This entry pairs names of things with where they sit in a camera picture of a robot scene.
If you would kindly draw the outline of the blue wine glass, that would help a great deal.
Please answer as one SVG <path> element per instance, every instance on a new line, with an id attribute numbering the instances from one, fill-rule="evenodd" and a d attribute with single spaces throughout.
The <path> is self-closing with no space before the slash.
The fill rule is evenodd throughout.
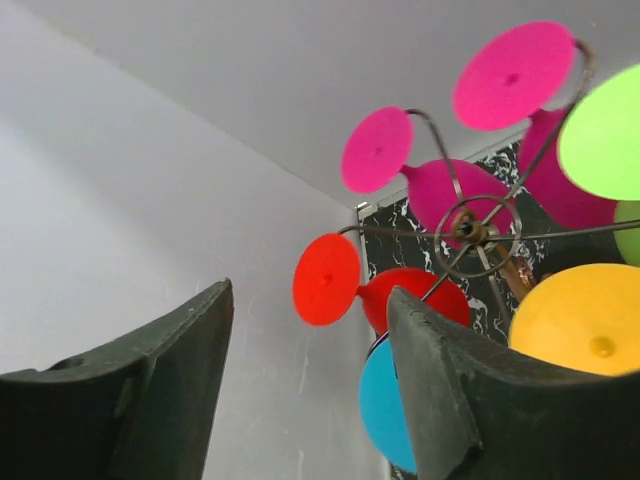
<path id="1" fill-rule="evenodd" d="M 416 474 L 397 372 L 388 335 L 371 346 L 358 387 L 360 418 L 374 447 L 399 469 Z"/>

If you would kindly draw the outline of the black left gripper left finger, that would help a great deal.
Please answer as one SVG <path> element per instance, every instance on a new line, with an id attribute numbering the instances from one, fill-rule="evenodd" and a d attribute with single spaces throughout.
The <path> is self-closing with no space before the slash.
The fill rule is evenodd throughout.
<path id="1" fill-rule="evenodd" d="M 5 479 L 199 479 L 234 317 L 229 280 L 54 366 L 1 378 Z"/>

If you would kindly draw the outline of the orange wine glass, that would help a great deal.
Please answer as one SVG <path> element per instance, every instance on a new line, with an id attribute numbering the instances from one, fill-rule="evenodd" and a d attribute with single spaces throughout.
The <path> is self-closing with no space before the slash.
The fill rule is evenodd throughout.
<path id="1" fill-rule="evenodd" d="M 509 347 L 573 370 L 618 376 L 639 369 L 639 269 L 598 263 L 563 270 L 516 310 Z"/>

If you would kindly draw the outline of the green wine glass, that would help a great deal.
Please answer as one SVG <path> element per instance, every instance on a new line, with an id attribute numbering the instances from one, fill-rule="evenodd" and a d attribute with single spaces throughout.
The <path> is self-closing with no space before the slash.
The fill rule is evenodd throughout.
<path id="1" fill-rule="evenodd" d="M 639 219 L 639 66 L 593 89 L 569 114 L 558 160 L 581 190 L 617 202 L 618 222 Z"/>

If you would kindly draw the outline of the red wine glass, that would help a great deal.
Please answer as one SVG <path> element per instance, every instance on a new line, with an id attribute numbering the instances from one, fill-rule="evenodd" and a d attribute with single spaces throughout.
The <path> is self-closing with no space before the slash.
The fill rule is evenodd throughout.
<path id="1" fill-rule="evenodd" d="M 292 300 L 300 318 L 322 327 L 340 320 L 360 298 L 366 319 L 382 335 L 388 331 L 387 303 L 399 286 L 421 299 L 436 285 L 437 276 L 411 267 L 393 268 L 360 282 L 360 260 L 354 245 L 329 233 L 307 246 L 296 266 Z"/>

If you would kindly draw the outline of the pink wine glass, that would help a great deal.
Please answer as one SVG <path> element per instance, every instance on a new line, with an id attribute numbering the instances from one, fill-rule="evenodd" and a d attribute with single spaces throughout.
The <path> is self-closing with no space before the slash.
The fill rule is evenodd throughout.
<path id="1" fill-rule="evenodd" d="M 415 117 L 429 129 L 440 153 L 419 166 L 408 164 Z M 508 193 L 506 185 L 476 164 L 450 157 L 435 121 L 420 109 L 387 106 L 370 113 L 349 136 L 340 168 L 344 185 L 359 194 L 374 193 L 404 176 L 408 207 L 421 227 L 418 237 L 459 248 L 464 236 L 456 230 L 465 214 L 474 226 L 493 214 L 486 228 L 497 234 L 509 233 L 516 224 L 513 202 L 499 203 Z"/>
<path id="2" fill-rule="evenodd" d="M 594 71 L 594 53 L 568 27 L 530 22 L 477 52 L 452 95 L 456 117 L 474 130 L 501 130 L 529 120 L 518 151 L 521 185 L 568 229 L 609 224 L 616 209 L 615 201 L 573 184 L 558 160 L 561 126 L 585 96 Z"/>

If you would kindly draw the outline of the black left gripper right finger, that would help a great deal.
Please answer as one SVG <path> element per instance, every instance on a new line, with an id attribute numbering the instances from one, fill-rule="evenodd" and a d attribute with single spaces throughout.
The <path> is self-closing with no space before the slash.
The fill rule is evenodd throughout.
<path id="1" fill-rule="evenodd" d="M 635 479 L 639 376 L 518 353 L 402 288 L 389 340 L 421 479 Z"/>

